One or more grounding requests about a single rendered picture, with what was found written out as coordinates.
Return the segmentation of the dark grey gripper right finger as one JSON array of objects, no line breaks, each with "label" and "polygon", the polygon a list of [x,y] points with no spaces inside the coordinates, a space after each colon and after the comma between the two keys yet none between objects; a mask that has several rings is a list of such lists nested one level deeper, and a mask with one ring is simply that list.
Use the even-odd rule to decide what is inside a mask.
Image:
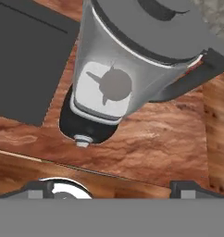
[{"label": "dark grey gripper right finger", "polygon": [[224,194],[202,188],[195,181],[171,181],[169,189],[172,199],[224,198]]}]

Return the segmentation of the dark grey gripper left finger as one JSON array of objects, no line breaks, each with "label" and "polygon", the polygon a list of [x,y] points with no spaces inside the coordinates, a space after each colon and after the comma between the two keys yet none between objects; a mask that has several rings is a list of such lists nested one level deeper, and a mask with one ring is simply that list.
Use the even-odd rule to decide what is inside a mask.
[{"label": "dark grey gripper left finger", "polygon": [[52,181],[29,181],[15,191],[0,194],[0,199],[53,199],[53,189],[54,183]]}]

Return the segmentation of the white blender knob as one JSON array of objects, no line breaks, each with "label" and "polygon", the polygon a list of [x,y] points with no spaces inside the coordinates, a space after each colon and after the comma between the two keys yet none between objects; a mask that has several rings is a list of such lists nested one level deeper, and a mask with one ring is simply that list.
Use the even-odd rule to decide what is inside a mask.
[{"label": "white blender knob", "polygon": [[74,136],[74,140],[76,145],[82,148],[87,148],[93,142],[93,139],[91,137],[81,134],[76,134]]}]

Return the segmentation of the clear jar blender black base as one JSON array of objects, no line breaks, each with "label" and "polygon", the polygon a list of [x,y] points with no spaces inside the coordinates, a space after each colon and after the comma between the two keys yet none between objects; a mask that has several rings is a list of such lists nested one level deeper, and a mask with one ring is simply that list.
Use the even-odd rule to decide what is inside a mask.
[{"label": "clear jar blender black base", "polygon": [[92,0],[84,0],[72,84],[59,129],[72,140],[81,134],[103,143],[144,104],[178,98],[223,72],[224,56],[213,50],[172,65],[130,50],[100,19]]}]

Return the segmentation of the dark grey blender lid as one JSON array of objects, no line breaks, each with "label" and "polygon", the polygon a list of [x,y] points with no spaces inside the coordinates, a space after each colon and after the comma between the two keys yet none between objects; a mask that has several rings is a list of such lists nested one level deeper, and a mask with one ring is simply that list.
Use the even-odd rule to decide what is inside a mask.
[{"label": "dark grey blender lid", "polygon": [[92,0],[95,12],[130,50],[167,65],[204,51],[224,56],[224,40],[212,33],[191,0]]}]

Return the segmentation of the white round plate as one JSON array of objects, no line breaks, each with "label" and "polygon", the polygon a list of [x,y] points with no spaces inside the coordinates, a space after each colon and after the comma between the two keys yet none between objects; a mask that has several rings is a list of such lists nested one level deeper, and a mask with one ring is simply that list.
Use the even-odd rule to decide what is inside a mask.
[{"label": "white round plate", "polygon": [[43,178],[41,181],[53,183],[52,193],[55,199],[93,199],[93,195],[81,183],[69,178],[51,177]]}]

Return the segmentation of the dark grey hob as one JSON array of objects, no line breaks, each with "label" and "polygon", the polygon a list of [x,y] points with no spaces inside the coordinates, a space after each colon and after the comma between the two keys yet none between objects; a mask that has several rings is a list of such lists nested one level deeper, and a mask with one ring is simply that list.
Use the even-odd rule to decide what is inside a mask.
[{"label": "dark grey hob", "polygon": [[0,116],[43,124],[79,27],[33,0],[0,0]]}]

